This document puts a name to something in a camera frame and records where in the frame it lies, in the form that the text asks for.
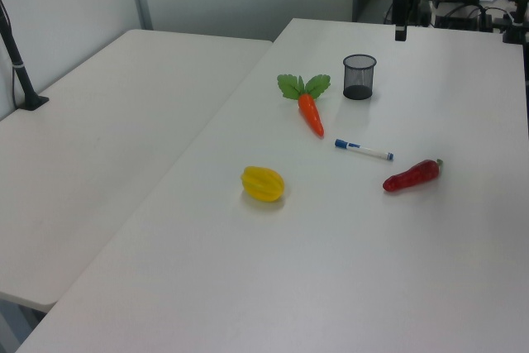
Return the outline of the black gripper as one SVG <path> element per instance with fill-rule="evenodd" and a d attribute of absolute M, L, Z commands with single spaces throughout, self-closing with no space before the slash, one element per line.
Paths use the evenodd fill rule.
<path fill-rule="evenodd" d="M 392 23 L 395 25 L 395 40 L 407 39 L 407 0 L 393 0 Z"/>

